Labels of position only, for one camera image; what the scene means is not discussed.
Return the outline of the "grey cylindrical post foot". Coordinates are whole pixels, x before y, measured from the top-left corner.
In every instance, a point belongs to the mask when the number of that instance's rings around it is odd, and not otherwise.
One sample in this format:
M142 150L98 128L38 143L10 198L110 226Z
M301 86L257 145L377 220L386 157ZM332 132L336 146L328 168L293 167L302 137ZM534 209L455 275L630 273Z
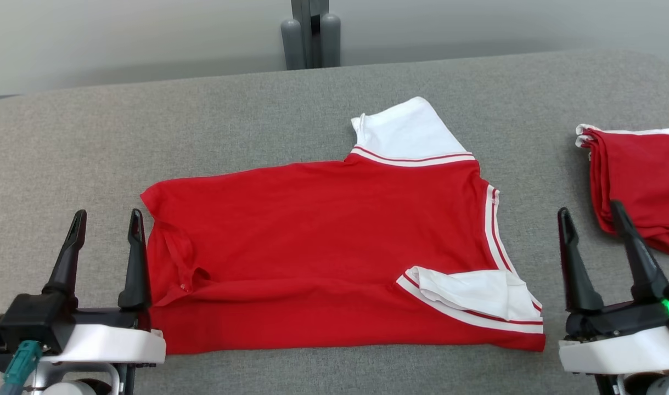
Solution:
M320 50L323 68L341 65L341 19L332 13L320 17Z
M286 69L301 70L306 67L303 54L301 23L295 19L284 20L280 25Z

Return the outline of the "red shorts with white stripe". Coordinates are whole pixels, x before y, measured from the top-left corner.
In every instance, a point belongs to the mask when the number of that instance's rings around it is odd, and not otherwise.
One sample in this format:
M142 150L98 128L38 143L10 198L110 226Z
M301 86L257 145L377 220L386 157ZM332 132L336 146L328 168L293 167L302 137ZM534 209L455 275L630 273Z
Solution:
M607 131L581 123L589 152L591 202L600 228L615 235L610 202L620 201L645 242L669 254L669 128Z

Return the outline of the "red shirt with white sleeves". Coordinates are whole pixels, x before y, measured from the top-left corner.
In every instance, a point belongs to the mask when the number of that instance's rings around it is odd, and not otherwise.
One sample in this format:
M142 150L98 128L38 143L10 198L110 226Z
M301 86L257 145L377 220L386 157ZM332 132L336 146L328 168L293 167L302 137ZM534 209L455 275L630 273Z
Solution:
M430 103L351 121L344 160L176 178L141 198L169 355L364 345L542 352L499 191Z

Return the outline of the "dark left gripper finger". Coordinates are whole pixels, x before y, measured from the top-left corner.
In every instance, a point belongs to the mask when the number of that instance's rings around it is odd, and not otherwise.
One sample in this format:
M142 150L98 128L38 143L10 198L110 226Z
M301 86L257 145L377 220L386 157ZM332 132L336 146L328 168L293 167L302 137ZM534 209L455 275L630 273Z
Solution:
M87 212L79 210L73 217L50 278L43 287L43 294L60 293L66 297L75 296L78 257L85 245L86 225Z
M150 307L150 280L143 213L139 209L132 210L127 238L130 252L118 307L127 311L143 311Z

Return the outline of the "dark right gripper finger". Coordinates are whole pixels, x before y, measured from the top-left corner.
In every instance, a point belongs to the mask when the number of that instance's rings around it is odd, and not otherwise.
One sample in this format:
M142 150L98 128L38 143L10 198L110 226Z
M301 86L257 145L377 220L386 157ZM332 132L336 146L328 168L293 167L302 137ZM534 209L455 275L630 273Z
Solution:
M597 312L604 308L578 250L578 232L567 207L557 213L561 270L564 281L566 311L569 313Z
M643 240L620 200L611 200L610 209L617 235L622 239L628 258L633 285L631 295L636 302L657 302L668 285L647 243Z

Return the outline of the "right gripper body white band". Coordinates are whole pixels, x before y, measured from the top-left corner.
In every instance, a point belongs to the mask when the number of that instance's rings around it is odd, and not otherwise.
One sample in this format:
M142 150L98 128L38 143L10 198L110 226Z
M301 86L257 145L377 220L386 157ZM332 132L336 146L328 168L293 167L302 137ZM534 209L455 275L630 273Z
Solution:
M570 313L559 358L565 371L590 375L669 370L669 285L654 303L624 302Z

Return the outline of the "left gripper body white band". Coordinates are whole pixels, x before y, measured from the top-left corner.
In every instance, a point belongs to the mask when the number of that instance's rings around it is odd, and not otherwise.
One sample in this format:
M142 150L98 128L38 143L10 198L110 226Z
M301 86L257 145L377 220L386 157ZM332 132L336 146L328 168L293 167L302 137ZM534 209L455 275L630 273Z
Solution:
M149 313L118 308L80 308L63 352L45 353L44 362L162 364L166 341L152 328Z

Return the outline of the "grey metal partition post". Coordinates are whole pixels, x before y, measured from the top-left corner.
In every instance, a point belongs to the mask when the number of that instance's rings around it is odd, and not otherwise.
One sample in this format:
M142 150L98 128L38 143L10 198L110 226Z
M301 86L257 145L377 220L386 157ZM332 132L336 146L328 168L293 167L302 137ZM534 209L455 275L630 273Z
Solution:
M320 17L329 12L330 0L289 0L291 19L301 23L303 54L306 58L304 69L321 66Z

